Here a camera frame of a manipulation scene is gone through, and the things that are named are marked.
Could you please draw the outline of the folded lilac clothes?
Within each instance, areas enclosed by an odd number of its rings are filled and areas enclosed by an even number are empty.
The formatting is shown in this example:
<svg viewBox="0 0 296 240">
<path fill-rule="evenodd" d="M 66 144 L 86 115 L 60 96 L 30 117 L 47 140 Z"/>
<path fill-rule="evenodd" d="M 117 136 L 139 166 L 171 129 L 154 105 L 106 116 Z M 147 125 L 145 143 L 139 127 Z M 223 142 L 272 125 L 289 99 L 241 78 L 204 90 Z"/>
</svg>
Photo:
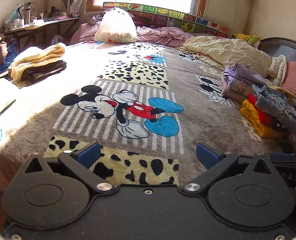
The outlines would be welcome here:
<svg viewBox="0 0 296 240">
<path fill-rule="evenodd" d="M 253 93 L 252 85 L 262 87 L 271 85 L 271 82 L 251 70 L 248 65 L 237 62 L 225 67 L 221 73 L 222 94 L 236 102 L 242 103 Z"/>
</svg>

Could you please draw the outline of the yellow knit garment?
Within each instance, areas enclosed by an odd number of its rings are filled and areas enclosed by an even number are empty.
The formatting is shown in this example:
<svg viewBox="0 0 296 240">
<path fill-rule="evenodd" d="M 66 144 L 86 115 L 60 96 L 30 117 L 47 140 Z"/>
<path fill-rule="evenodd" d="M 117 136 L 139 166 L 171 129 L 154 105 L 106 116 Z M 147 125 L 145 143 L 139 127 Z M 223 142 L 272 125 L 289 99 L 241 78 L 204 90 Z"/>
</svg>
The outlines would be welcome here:
<svg viewBox="0 0 296 240">
<path fill-rule="evenodd" d="M 244 100 L 239 110 L 244 118 L 249 121 L 256 133 L 263 139 L 281 139 L 286 137 L 288 131 L 278 131 L 275 128 L 262 124 L 258 117 L 258 111 L 249 100 Z"/>
</svg>

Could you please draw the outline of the red garment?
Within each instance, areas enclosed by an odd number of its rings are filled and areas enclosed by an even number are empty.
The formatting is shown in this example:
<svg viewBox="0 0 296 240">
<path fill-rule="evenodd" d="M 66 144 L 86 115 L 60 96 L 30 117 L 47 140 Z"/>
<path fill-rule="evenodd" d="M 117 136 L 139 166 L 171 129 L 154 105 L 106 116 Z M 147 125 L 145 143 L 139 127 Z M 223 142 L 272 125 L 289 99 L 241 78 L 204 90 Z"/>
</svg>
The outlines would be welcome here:
<svg viewBox="0 0 296 240">
<path fill-rule="evenodd" d="M 272 126 L 274 121 L 273 117 L 268 115 L 256 106 L 257 98 L 253 94 L 249 94 L 248 100 L 252 104 L 252 106 L 257 110 L 259 122 L 265 126 Z"/>
</svg>

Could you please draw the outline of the blue jeans pile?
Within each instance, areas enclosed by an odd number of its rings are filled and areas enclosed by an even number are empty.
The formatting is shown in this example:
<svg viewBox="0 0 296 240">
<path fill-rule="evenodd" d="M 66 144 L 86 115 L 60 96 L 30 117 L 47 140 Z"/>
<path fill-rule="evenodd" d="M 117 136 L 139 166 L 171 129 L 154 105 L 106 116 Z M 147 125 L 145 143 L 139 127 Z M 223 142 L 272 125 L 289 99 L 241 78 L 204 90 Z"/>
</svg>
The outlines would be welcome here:
<svg viewBox="0 0 296 240">
<path fill-rule="evenodd" d="M 266 85 L 260 88 L 252 85 L 252 89 L 257 98 L 256 106 L 273 117 L 271 127 L 296 136 L 296 100 L 288 101 L 282 92 Z"/>
</svg>

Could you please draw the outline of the Mickey Mouse plush blanket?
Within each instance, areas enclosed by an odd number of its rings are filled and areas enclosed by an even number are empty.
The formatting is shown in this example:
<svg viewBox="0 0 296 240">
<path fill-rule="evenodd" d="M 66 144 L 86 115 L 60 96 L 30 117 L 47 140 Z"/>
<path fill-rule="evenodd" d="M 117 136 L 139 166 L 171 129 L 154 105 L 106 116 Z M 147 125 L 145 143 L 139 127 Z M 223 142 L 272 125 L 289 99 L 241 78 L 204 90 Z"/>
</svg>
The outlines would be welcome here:
<svg viewBox="0 0 296 240">
<path fill-rule="evenodd" d="M 205 168 L 196 146 L 252 156 L 281 151 L 222 94 L 220 72 L 174 48 L 80 43 L 66 68 L 19 89 L 0 116 L 0 171 L 11 180 L 25 159 L 56 157 L 98 142 L 91 170 L 115 185 L 182 184 Z"/>
</svg>

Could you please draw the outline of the folded dark brown garment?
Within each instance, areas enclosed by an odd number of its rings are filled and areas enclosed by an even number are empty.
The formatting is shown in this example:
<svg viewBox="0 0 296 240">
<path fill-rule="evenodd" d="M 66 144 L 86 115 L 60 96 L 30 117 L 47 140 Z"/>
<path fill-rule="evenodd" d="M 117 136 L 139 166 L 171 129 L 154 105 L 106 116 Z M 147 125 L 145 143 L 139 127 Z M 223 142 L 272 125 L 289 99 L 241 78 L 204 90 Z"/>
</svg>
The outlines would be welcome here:
<svg viewBox="0 0 296 240">
<path fill-rule="evenodd" d="M 36 83 L 51 75 L 62 72 L 66 69 L 66 67 L 67 63 L 63 60 L 59 60 L 44 66 L 27 68 L 23 71 L 20 81 L 26 83 Z"/>
</svg>

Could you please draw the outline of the cream quilted duvet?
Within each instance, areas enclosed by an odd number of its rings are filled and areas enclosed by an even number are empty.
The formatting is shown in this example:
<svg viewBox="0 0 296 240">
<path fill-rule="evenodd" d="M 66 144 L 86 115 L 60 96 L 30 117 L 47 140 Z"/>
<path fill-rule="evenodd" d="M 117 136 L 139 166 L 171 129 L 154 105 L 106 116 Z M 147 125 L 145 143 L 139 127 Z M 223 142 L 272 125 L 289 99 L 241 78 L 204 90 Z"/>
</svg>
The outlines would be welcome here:
<svg viewBox="0 0 296 240">
<path fill-rule="evenodd" d="M 224 70 L 237 62 L 247 65 L 271 85 L 281 86 L 286 76 L 286 57 L 282 54 L 270 56 L 240 39 L 215 36 L 191 37 L 177 50 L 193 54 L 201 60 Z"/>
</svg>

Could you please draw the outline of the folded yellow blanket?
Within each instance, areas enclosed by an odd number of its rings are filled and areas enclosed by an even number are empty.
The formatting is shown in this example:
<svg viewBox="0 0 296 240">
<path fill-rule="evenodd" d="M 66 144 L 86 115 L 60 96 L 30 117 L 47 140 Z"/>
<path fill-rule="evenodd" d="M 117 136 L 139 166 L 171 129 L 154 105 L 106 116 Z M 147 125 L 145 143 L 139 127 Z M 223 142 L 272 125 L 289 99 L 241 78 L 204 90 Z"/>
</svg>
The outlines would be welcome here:
<svg viewBox="0 0 296 240">
<path fill-rule="evenodd" d="M 13 84 L 17 87 L 31 85 L 33 83 L 26 83 L 20 81 L 23 71 L 27 68 L 44 66 L 59 60 L 63 60 L 66 52 L 66 45 L 64 43 L 57 43 L 45 49 L 38 47 L 29 47 L 15 57 L 8 67 L 8 75 L 11 77 Z"/>
</svg>

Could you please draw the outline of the dark wooden headboard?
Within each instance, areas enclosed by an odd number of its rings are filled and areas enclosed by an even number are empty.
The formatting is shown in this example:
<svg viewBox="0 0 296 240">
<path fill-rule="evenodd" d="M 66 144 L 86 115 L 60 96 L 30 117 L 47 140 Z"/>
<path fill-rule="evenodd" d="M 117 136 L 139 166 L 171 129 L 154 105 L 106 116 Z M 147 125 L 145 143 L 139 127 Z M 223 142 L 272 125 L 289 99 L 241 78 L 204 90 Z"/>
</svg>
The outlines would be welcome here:
<svg viewBox="0 0 296 240">
<path fill-rule="evenodd" d="M 265 38 L 261 40 L 258 49 L 273 57 L 282 54 L 287 61 L 296 62 L 296 41 L 294 40 L 282 37 Z"/>
</svg>

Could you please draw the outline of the yellow plush toy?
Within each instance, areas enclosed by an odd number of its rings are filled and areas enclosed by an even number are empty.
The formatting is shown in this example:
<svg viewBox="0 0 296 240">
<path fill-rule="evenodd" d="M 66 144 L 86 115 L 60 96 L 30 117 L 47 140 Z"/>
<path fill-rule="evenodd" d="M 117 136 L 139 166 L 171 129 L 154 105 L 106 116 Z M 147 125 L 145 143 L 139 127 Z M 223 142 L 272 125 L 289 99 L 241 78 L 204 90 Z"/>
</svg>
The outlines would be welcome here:
<svg viewBox="0 0 296 240">
<path fill-rule="evenodd" d="M 237 33 L 232 35 L 233 38 L 240 39 L 242 41 L 245 41 L 247 44 L 255 47 L 260 42 L 260 37 L 257 37 L 256 35 L 245 35 L 241 33 Z"/>
</svg>

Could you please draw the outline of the pink crumpled bedsheet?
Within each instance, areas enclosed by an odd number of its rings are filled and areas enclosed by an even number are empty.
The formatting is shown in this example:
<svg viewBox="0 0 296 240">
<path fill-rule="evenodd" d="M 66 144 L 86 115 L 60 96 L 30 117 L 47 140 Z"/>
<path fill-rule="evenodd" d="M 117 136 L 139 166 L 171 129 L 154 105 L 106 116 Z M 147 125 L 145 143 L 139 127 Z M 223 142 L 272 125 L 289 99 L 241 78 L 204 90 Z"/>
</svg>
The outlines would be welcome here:
<svg viewBox="0 0 296 240">
<path fill-rule="evenodd" d="M 95 33 L 100 27 L 100 21 L 94 25 L 90 23 L 83 23 L 79 26 L 77 31 L 70 39 L 69 44 L 76 44 L 84 41 L 93 41 Z M 192 38 L 191 33 L 185 32 L 177 27 L 137 27 L 137 42 L 149 42 L 154 44 L 160 44 L 169 47 L 180 47 L 186 40 Z"/>
</svg>

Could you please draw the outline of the dark side table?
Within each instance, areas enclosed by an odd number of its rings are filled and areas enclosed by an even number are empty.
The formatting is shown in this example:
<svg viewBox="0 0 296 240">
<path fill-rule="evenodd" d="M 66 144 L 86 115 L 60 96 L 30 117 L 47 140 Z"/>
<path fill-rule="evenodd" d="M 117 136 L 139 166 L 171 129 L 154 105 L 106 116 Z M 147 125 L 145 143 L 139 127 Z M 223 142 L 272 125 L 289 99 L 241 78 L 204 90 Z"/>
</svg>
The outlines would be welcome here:
<svg viewBox="0 0 296 240">
<path fill-rule="evenodd" d="M 42 25 L 28 25 L 12 31 L 5 31 L 3 35 L 17 38 L 20 49 L 30 46 L 46 46 L 49 42 L 48 31 L 54 29 L 55 35 L 67 38 L 70 30 L 77 24 L 79 17 L 44 22 Z"/>
</svg>

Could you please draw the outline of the white plastic bag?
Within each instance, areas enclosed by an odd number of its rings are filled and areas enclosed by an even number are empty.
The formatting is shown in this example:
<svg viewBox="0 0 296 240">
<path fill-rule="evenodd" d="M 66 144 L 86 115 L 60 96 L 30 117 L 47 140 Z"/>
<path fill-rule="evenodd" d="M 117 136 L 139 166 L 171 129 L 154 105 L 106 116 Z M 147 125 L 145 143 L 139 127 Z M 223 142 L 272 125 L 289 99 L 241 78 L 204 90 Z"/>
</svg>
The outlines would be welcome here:
<svg viewBox="0 0 296 240">
<path fill-rule="evenodd" d="M 94 40 L 108 43 L 133 43 L 137 41 L 137 29 L 129 13 L 115 7 L 105 12 Z"/>
</svg>

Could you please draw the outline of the steel thermos flask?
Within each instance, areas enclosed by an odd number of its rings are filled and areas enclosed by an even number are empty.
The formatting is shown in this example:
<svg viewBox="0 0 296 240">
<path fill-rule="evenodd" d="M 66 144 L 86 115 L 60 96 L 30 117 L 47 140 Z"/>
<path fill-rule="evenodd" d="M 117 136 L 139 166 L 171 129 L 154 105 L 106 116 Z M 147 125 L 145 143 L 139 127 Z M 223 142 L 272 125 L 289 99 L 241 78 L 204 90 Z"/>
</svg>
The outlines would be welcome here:
<svg viewBox="0 0 296 240">
<path fill-rule="evenodd" d="M 24 6 L 24 23 L 25 25 L 31 22 L 31 3 L 27 3 Z"/>
</svg>

